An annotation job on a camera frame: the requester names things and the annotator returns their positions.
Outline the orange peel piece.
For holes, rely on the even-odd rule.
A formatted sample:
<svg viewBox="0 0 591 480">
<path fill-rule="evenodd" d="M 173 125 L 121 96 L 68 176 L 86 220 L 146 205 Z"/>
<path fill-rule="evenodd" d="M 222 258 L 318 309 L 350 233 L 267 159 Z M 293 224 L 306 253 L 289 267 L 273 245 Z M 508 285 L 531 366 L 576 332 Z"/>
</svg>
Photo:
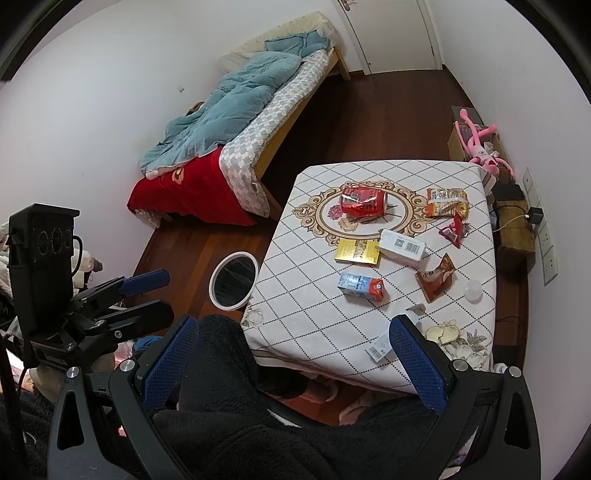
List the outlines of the orange peel piece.
<svg viewBox="0 0 591 480">
<path fill-rule="evenodd" d="M 426 331 L 425 337 L 428 341 L 443 346 L 457 341 L 460 330 L 456 325 L 433 326 Z"/>
</svg>

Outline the brown snack wrapper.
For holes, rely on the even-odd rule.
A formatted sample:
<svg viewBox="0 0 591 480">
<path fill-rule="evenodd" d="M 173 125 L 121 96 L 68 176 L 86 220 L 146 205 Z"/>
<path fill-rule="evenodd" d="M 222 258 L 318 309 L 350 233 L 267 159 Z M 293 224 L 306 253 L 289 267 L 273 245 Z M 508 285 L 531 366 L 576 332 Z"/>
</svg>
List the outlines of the brown snack wrapper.
<svg viewBox="0 0 591 480">
<path fill-rule="evenodd" d="M 455 272 L 456 267 L 452 258 L 449 254 L 445 254 L 434 270 L 415 274 L 428 303 L 434 302 L 451 288 Z"/>
</svg>

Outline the clear plastic lid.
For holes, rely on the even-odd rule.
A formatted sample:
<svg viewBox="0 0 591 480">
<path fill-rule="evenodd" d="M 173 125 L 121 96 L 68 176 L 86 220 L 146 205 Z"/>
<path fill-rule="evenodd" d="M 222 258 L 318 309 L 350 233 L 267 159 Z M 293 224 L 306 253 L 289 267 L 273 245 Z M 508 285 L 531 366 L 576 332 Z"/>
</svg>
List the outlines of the clear plastic lid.
<svg viewBox="0 0 591 480">
<path fill-rule="evenodd" d="M 483 296 L 483 286 L 478 280 L 471 279 L 464 288 L 464 298 L 473 304 L 479 303 Z"/>
</svg>

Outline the white cardboard box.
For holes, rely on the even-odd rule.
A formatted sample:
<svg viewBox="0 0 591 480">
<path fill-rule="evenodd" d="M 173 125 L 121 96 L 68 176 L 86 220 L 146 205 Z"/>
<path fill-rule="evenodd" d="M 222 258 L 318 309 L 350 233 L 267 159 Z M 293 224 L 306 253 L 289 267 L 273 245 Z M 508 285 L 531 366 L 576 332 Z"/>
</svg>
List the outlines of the white cardboard box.
<svg viewBox="0 0 591 480">
<path fill-rule="evenodd" d="M 421 240 L 387 229 L 381 232 L 377 245 L 377 249 L 386 257 L 415 269 L 420 267 L 426 247 L 426 243 Z"/>
</svg>

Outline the yellow cigarette pack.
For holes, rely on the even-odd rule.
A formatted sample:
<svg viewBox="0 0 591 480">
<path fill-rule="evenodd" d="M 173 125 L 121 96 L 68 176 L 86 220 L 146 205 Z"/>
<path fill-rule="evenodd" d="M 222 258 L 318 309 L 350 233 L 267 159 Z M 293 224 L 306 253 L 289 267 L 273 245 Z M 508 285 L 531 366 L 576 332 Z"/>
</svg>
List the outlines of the yellow cigarette pack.
<svg viewBox="0 0 591 480">
<path fill-rule="evenodd" d="M 376 240 L 339 239 L 335 261 L 376 266 L 381 252 Z"/>
</svg>

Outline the small red snack wrapper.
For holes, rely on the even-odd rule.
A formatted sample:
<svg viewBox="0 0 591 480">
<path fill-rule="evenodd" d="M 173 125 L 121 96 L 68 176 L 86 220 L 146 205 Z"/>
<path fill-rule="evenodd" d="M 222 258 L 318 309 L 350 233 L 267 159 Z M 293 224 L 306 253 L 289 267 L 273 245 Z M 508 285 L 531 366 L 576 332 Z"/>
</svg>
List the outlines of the small red snack wrapper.
<svg viewBox="0 0 591 480">
<path fill-rule="evenodd" d="M 461 247 L 463 239 L 470 234 L 471 225 L 458 213 L 452 223 L 439 230 L 439 235 L 448 240 L 456 248 Z"/>
</svg>

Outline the white round trash bin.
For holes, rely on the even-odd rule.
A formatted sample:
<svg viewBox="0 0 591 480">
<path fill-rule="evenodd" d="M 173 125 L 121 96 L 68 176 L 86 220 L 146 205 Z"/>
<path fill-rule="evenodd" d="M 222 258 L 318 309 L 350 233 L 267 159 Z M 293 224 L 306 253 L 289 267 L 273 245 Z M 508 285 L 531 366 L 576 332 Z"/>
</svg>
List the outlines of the white round trash bin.
<svg viewBox="0 0 591 480">
<path fill-rule="evenodd" d="M 245 251 L 229 254 L 211 274 L 208 295 L 211 303 L 222 311 L 242 309 L 252 296 L 259 275 L 256 257 Z"/>
</svg>

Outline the white barcode label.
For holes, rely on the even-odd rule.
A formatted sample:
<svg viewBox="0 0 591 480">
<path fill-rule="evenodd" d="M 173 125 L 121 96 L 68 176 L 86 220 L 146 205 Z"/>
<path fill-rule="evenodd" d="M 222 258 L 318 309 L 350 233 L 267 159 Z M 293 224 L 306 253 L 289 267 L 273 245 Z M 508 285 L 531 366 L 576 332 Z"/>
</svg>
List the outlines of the white barcode label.
<svg viewBox="0 0 591 480">
<path fill-rule="evenodd" d="M 377 339 L 370 344 L 365 351 L 369 355 L 370 360 L 376 364 L 386 360 L 396 361 L 398 359 L 391 345 L 390 334 L 388 332 L 377 337 Z"/>
</svg>

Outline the small torn paper scrap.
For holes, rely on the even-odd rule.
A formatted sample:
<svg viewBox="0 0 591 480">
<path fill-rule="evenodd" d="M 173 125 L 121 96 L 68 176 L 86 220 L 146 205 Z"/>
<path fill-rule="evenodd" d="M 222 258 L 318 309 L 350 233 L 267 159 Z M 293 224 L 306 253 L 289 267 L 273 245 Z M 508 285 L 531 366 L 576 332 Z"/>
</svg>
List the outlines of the small torn paper scrap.
<svg viewBox="0 0 591 480">
<path fill-rule="evenodd" d="M 408 312 L 412 312 L 417 316 L 423 316 L 426 314 L 426 306 L 423 303 L 415 304 L 411 307 L 408 307 Z"/>
</svg>

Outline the white patterned tablecloth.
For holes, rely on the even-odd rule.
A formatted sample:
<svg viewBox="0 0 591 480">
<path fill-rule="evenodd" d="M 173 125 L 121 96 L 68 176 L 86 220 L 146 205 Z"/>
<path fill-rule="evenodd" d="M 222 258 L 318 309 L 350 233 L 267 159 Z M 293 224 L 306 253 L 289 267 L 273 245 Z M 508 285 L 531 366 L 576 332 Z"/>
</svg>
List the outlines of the white patterned tablecloth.
<svg viewBox="0 0 591 480">
<path fill-rule="evenodd" d="M 478 370 L 489 370 L 495 330 L 496 268 L 484 171 L 465 162 L 375 160 L 311 166 L 297 175 L 280 216 L 242 329 L 256 362 L 322 374 L 370 389 L 411 391 L 400 361 L 370 360 L 365 349 L 387 332 L 391 319 L 415 304 L 426 314 L 421 330 L 456 325 L 460 338 L 445 349 Z M 342 213 L 339 198 L 348 187 L 387 193 L 382 216 L 356 218 Z M 425 214 L 429 188 L 461 188 L 470 204 L 471 231 L 460 248 L 439 235 L 451 218 Z M 426 243 L 420 267 L 436 268 L 449 254 L 456 267 L 451 288 L 428 303 L 416 270 L 381 257 L 376 266 L 335 261 L 339 239 L 378 239 L 392 230 Z M 382 302 L 342 294 L 342 273 L 382 279 Z M 464 298 L 471 279 L 483 286 L 473 304 Z"/>
</svg>

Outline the grey checked bed sheet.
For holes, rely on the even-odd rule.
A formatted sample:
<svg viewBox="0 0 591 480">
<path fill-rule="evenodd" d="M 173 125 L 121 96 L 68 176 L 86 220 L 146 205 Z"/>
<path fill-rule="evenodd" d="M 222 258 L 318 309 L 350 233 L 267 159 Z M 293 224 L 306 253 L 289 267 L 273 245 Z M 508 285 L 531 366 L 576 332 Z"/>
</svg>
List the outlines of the grey checked bed sheet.
<svg viewBox="0 0 591 480">
<path fill-rule="evenodd" d="M 270 216 L 270 200 L 262 177 L 284 137 L 329 71 L 338 63 L 334 48 L 304 57 L 294 76 L 273 94 L 270 103 L 242 133 L 221 149 L 219 169 L 240 207 L 260 217 Z"/>
</svg>

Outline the brown wooden side cabinet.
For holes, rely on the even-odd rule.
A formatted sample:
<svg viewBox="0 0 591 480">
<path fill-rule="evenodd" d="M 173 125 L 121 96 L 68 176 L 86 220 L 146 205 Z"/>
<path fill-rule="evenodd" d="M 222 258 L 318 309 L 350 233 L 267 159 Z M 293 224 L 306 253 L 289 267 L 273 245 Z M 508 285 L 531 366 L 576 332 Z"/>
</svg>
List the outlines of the brown wooden side cabinet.
<svg viewBox="0 0 591 480">
<path fill-rule="evenodd" d="M 497 183 L 492 194 L 497 269 L 508 273 L 535 254 L 533 228 L 526 219 L 529 204 L 517 184 Z"/>
</svg>

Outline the orange snack wrapper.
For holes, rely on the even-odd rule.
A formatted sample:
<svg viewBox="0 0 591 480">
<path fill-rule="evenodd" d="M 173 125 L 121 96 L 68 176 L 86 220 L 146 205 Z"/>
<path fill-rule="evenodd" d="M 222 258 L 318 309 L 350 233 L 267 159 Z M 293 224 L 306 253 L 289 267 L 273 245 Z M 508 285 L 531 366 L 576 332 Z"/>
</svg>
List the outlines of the orange snack wrapper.
<svg viewBox="0 0 591 480">
<path fill-rule="evenodd" d="M 469 213 L 467 193 L 461 188 L 429 188 L 425 214 L 429 218 L 466 219 Z"/>
</svg>

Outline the cardboard box by wall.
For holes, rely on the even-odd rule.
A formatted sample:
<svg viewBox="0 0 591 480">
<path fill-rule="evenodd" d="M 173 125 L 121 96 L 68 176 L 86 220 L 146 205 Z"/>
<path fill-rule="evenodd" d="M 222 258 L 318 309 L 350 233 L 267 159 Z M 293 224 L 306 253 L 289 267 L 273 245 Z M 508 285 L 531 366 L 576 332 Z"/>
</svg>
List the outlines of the cardboard box by wall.
<svg viewBox="0 0 591 480">
<path fill-rule="evenodd" d="M 487 128 L 487 125 L 475 108 L 452 105 L 452 131 L 447 143 L 449 159 L 452 161 L 468 161 L 471 158 L 465 147 L 468 144 L 468 140 L 472 137 L 472 131 L 460 116 L 462 109 L 467 111 L 470 120 L 478 132 Z"/>
</svg>

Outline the wooden bed frame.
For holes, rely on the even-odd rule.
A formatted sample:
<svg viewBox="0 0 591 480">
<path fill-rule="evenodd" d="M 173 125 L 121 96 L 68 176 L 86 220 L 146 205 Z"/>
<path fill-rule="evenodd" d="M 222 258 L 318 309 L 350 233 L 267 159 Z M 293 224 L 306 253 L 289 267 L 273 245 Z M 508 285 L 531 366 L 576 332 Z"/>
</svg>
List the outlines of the wooden bed frame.
<svg viewBox="0 0 591 480">
<path fill-rule="evenodd" d="M 342 53 L 339 51 L 339 48 L 335 47 L 332 48 L 331 54 L 329 54 L 328 65 L 325 67 L 325 71 L 322 72 L 322 76 L 320 79 L 318 79 L 318 82 L 315 83 L 314 88 L 312 88 L 311 91 L 308 92 L 308 94 L 305 95 L 300 102 L 298 102 L 297 106 L 295 106 L 293 111 L 290 112 L 283 124 L 281 124 L 280 127 L 277 128 L 273 133 L 273 135 L 270 136 L 270 140 L 266 142 L 263 151 L 259 155 L 259 159 L 256 161 L 256 164 L 253 165 L 254 175 L 256 175 L 256 179 L 259 181 L 260 188 L 263 189 L 263 193 L 266 195 L 267 203 L 270 206 L 269 217 L 273 220 L 280 219 L 281 213 L 283 213 L 283 206 L 281 206 L 280 203 L 274 199 L 273 194 L 270 193 L 270 190 L 263 185 L 263 175 L 266 173 L 267 168 L 269 168 L 271 161 L 273 161 L 277 150 L 280 149 L 281 144 L 283 144 L 283 141 L 286 139 L 287 134 L 290 133 L 290 129 L 294 127 L 294 123 L 297 122 L 298 117 L 301 116 L 301 113 L 303 113 L 304 108 L 307 107 L 308 102 L 312 97 L 314 97 L 318 87 L 320 87 L 322 82 L 324 82 L 329 76 L 338 74 L 341 75 L 342 79 L 346 81 L 351 79 L 344 57 L 342 57 Z"/>
</svg>

